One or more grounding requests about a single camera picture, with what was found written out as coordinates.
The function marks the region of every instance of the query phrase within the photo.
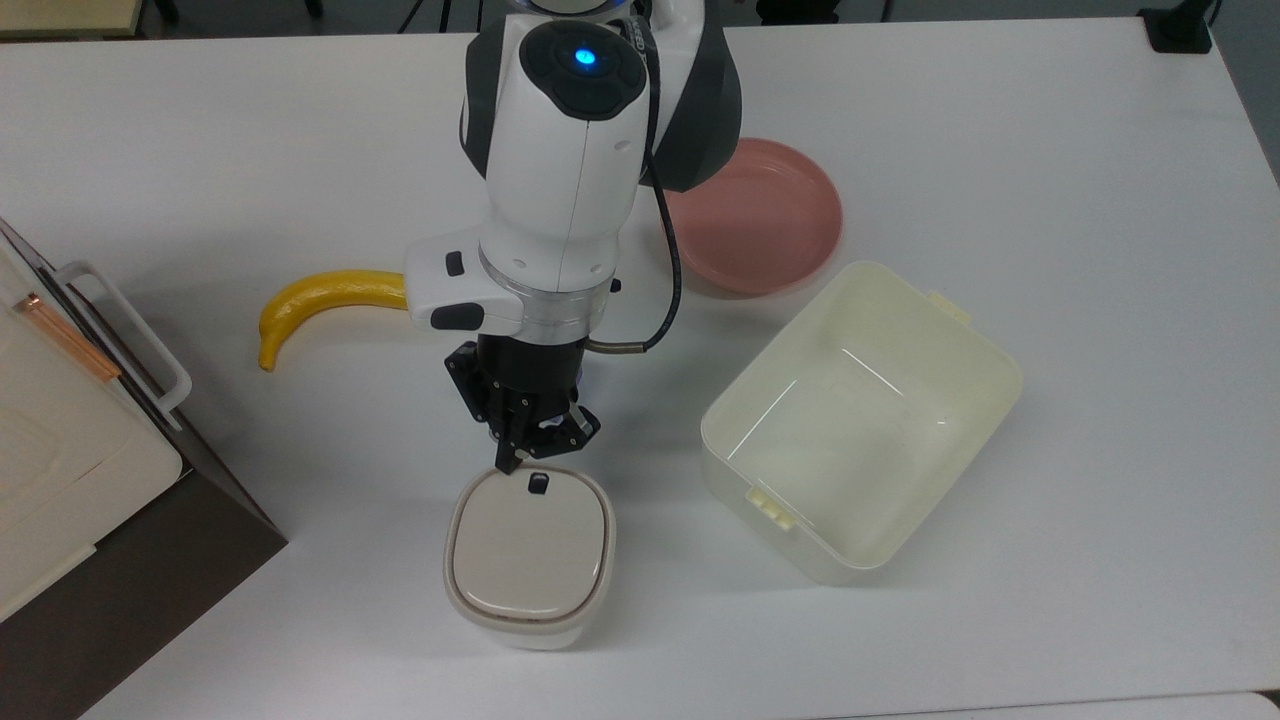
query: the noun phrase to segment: translucent plastic bin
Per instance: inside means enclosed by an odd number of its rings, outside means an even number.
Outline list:
[[[814,582],[884,564],[1021,392],[968,323],[883,265],[849,265],[707,411],[707,487]]]

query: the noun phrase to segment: black base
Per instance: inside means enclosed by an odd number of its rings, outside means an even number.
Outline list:
[[[1156,53],[1176,55],[1207,55],[1213,47],[1204,18],[1178,10],[1138,10],[1147,24],[1147,40]]]
[[[0,720],[73,720],[284,547],[186,419],[182,479],[0,623]]]

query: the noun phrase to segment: black cable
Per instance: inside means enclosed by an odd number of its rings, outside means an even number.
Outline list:
[[[586,348],[602,355],[634,355],[648,352],[658,345],[672,323],[676,322],[676,313],[680,310],[680,296],[684,292],[684,279],[680,270],[680,247],[676,245],[676,225],[671,222],[671,210],[667,208],[667,196],[662,191],[662,182],[653,168],[653,155],[646,149],[644,152],[645,167],[649,169],[649,182],[653,184],[653,197],[658,202],[658,214],[662,215],[662,231],[667,236],[667,252],[671,255],[671,304],[667,306],[667,316],[662,319],[658,331],[644,342],[598,342],[588,338]]]
[[[667,236],[667,252],[671,254],[671,305],[667,306],[667,316],[658,325],[658,332],[644,342],[648,352],[658,345],[676,322],[676,311],[680,310],[680,295],[682,292],[682,278],[680,274],[680,247],[676,245],[676,225],[671,222],[671,210],[667,208],[667,195],[662,191],[658,173],[653,168],[653,155],[645,150],[644,161],[649,165],[649,182],[653,183],[653,197],[658,202],[658,214],[662,215],[662,232]]]
[[[408,27],[408,23],[413,22],[413,15],[417,14],[417,9],[421,6],[422,6],[422,0],[417,0],[417,3],[413,3],[413,9],[408,12],[408,17],[404,18],[403,23],[401,23],[401,28],[396,31],[396,35],[404,35],[404,28]],[[445,13],[448,13],[448,6],[449,6],[449,0],[444,0]]]
[[[671,222],[671,210],[667,208],[667,196],[662,191],[662,181],[658,179],[658,170],[653,163],[653,142],[658,132],[658,102],[662,97],[660,81],[662,72],[658,65],[658,45],[653,41],[649,24],[641,18],[631,17],[626,20],[609,23],[622,29],[626,38],[644,53],[645,65],[649,70],[649,127],[644,143],[644,164],[649,176],[649,184],[653,186],[653,197],[658,202],[658,214],[662,217],[662,231],[667,236],[667,252],[671,255],[671,305],[667,306],[667,316],[663,318],[658,331],[644,342],[596,342],[588,338],[586,348],[604,355],[631,355],[648,352],[667,334],[671,324],[676,322],[676,311],[680,310],[680,296],[684,281],[680,272],[680,247],[676,245],[676,225]]]

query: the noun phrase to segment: black button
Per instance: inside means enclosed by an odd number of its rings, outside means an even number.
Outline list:
[[[552,479],[547,473],[534,473],[529,475],[529,492],[534,495],[547,495],[547,486]]]
[[[622,55],[622,65],[618,68],[618,78],[627,83],[627,87],[640,85],[640,79],[644,77],[644,63],[635,53],[620,53],[620,55]]]
[[[431,310],[431,327],[438,331],[477,331],[484,324],[484,307],[460,302]]]
[[[566,108],[588,115],[607,115],[622,104],[622,91],[608,81],[561,78],[552,92]]]
[[[456,278],[462,274],[462,251],[454,250],[444,255],[444,272],[449,273],[451,278]]]

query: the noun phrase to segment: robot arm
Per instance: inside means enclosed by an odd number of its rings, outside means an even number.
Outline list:
[[[637,184],[652,173],[686,190],[732,154],[737,78],[708,23],[712,3],[660,0],[652,35],[620,23],[630,40],[598,23],[512,15],[467,50],[461,141],[489,211],[411,246],[404,281],[415,323],[479,334],[445,365],[498,441],[500,470],[581,448],[600,427],[577,405],[576,382]],[[605,5],[604,19],[626,10]]]

